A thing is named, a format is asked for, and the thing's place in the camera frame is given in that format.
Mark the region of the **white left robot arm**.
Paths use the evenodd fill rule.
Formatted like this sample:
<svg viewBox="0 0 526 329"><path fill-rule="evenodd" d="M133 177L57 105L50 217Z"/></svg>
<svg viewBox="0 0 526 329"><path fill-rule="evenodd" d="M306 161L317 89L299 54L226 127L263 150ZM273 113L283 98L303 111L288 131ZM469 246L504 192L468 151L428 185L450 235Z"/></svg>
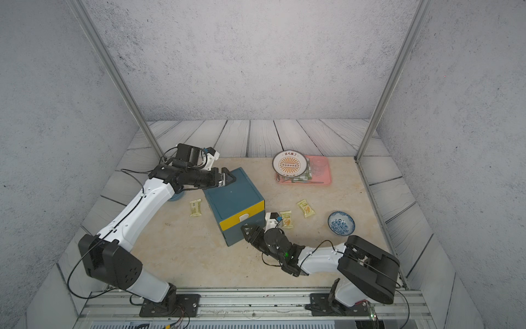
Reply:
<svg viewBox="0 0 526 329"><path fill-rule="evenodd" d="M86 275L114 289L127 291L153 303L163 303L175 287L149 273L131 250L160 208L186 191L216 189L236 181L225 167L214 166L219 152L178 144L173 155L162 156L134 199L97 234L78 243Z"/></svg>

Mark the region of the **yellow cookie packet three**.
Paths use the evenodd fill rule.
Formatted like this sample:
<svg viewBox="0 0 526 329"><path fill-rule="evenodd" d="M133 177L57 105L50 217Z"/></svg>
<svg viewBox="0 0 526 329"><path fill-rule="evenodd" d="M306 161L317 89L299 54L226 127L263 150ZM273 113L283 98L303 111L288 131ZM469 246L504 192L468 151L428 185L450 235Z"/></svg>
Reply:
<svg viewBox="0 0 526 329"><path fill-rule="evenodd" d="M280 214L281 221L279 222L279 227L283 229L292 229L292 211L282 211Z"/></svg>

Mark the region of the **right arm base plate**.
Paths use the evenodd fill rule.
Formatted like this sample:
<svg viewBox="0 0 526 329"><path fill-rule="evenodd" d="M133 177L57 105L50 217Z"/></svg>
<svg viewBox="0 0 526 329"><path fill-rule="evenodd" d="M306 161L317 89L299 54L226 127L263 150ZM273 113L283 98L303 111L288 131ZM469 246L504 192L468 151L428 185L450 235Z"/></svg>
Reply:
<svg viewBox="0 0 526 329"><path fill-rule="evenodd" d="M330 299L328 293L311 293L310 303L304 306L314 317L369 317L370 311L366 302L346 307Z"/></svg>

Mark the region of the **yellow cookie packet one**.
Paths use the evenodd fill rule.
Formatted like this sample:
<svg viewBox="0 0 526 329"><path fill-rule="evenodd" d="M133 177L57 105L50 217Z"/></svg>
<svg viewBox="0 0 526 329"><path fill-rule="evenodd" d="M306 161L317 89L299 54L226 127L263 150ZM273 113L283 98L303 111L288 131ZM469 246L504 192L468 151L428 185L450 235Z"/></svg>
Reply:
<svg viewBox="0 0 526 329"><path fill-rule="evenodd" d="M190 202L190 216L200 217L201 213L201 199L193 200Z"/></svg>

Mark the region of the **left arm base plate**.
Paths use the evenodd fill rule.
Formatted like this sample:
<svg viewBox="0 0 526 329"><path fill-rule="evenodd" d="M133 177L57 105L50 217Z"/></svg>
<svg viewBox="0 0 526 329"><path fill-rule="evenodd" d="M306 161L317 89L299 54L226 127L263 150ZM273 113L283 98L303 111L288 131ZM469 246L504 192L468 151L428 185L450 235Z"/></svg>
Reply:
<svg viewBox="0 0 526 329"><path fill-rule="evenodd" d="M139 317L196 317L199 308L200 294L171 294L162 302L145 300L142 303Z"/></svg>

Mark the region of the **yellow cookie packet two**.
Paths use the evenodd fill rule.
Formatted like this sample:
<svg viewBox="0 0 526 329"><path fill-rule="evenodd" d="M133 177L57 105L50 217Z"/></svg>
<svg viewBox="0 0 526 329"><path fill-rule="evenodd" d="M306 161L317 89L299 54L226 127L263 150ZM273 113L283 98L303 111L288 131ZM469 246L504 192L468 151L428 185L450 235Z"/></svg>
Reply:
<svg viewBox="0 0 526 329"><path fill-rule="evenodd" d="M309 218L316 214L315 210L311 207L311 205L305 199L299 201L297 205L301 209L305 218Z"/></svg>

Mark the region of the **teal drawer cabinet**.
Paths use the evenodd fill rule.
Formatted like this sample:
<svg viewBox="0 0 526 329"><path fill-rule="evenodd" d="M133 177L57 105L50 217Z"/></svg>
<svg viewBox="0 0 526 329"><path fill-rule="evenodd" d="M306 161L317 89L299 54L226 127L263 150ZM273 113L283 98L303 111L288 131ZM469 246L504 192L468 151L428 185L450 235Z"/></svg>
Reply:
<svg viewBox="0 0 526 329"><path fill-rule="evenodd" d="M264 200L243 168L239 167L231 173L236 177L234 183L204 191L205 198L218 226L219 222L228 216L234 215ZM229 230L222 231L219 227L227 246L230 247L244 239L241 227L245 224L260 227L265 226L265 206L264 211L246 219L244 222L235 225Z"/></svg>

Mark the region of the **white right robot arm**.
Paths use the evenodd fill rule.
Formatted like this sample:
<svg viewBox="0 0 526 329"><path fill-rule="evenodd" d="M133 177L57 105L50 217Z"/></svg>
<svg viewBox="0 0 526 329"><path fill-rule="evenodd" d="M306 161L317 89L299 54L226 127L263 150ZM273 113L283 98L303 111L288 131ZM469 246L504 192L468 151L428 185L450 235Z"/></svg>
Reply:
<svg viewBox="0 0 526 329"><path fill-rule="evenodd" d="M275 259L282 271L294 277L316 273L336 273L330 296L345 307L370 298L382 304L392 304L397 289L400 261L357 236L350 235L344 243L311 248L291 243L280 228L264 228L244 224L245 241L263 255Z"/></svg>

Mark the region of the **yellow drawer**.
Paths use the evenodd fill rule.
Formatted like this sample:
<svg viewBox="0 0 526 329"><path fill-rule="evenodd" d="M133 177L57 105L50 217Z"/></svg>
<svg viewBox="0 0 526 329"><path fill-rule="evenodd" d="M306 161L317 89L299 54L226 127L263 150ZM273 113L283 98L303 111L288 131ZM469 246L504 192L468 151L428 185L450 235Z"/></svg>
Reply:
<svg viewBox="0 0 526 329"><path fill-rule="evenodd" d="M219 222L219 227L222 231L229 230L235 225L244 222L246 219L257 215L258 213L264 211L265 201L262 200L249 208L240 211L234 215L228 216L226 219L223 219Z"/></svg>

